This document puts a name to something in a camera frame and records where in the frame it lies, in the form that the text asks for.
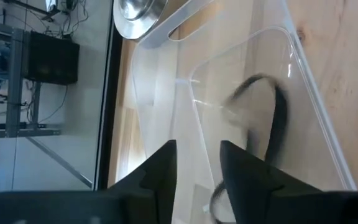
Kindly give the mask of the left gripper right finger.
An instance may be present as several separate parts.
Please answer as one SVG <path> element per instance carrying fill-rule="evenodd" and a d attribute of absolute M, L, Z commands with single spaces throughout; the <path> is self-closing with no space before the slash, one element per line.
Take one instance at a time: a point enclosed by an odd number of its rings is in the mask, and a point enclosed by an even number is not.
<path fill-rule="evenodd" d="M 316 222 L 317 188 L 266 164 L 230 141 L 222 141 L 223 182 L 237 224 Z"/>

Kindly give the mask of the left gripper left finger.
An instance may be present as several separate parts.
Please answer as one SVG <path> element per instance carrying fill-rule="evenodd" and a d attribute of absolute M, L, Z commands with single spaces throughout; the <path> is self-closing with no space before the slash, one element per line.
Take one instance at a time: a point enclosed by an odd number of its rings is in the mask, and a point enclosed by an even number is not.
<path fill-rule="evenodd" d="M 177 142 L 167 141 L 141 165 L 108 188 L 108 224 L 171 224 L 177 188 Z"/>

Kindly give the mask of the clear plastic bin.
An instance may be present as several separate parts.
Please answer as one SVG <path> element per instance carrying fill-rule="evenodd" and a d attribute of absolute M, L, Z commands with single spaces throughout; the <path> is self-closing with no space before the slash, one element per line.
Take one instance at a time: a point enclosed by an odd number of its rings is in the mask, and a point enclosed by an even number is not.
<path fill-rule="evenodd" d="M 173 224 L 212 224 L 222 140 L 263 157 L 276 79 L 289 121 L 275 166 L 321 190 L 356 184 L 318 93 L 286 0 L 189 0 L 135 48 L 131 73 L 145 153 L 177 142 Z M 263 73 L 238 99 L 247 78 Z"/>

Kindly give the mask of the black computer case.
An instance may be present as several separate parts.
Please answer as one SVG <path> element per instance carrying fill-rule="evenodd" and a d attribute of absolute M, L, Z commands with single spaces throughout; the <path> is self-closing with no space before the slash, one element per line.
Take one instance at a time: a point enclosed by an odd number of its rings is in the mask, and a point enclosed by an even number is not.
<path fill-rule="evenodd" d="M 23 77 L 42 83 L 71 85 L 78 81 L 80 45 L 30 31 L 25 33 Z"/>

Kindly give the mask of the white shade silver table lamp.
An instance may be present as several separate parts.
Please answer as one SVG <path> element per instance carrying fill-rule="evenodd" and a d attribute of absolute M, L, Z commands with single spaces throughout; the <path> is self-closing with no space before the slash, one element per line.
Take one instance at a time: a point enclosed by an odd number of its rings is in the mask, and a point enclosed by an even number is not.
<path fill-rule="evenodd" d="M 114 0 L 113 20 L 120 35 L 141 39 L 161 20 L 168 0 Z"/>

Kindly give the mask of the black metal table frame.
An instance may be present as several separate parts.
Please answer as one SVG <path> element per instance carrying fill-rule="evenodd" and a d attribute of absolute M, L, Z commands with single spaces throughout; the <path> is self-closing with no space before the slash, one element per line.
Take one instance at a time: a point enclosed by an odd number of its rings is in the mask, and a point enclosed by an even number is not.
<path fill-rule="evenodd" d="M 97 158 L 93 190 L 102 190 L 108 187 L 122 41 L 123 38 L 117 31 L 114 22 L 111 21 L 107 44 L 108 48 L 105 64 L 101 119 L 99 122 L 98 151 L 96 154 Z"/>

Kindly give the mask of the grey metal desk frame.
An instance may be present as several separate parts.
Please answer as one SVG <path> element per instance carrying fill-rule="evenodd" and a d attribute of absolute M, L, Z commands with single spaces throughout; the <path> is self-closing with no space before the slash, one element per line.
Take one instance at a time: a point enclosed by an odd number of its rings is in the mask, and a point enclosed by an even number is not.
<path fill-rule="evenodd" d="M 36 136 L 58 136 L 61 134 L 59 129 L 39 128 L 37 123 L 24 125 L 20 122 L 22 82 L 26 63 L 24 58 L 25 31 L 0 24 L 0 40 L 9 43 L 12 47 L 8 63 L 6 122 L 0 124 L 0 138 L 26 138 L 26 140 L 37 146 L 79 181 L 87 187 L 92 188 L 92 181 L 87 179 L 54 151 L 35 139 Z"/>

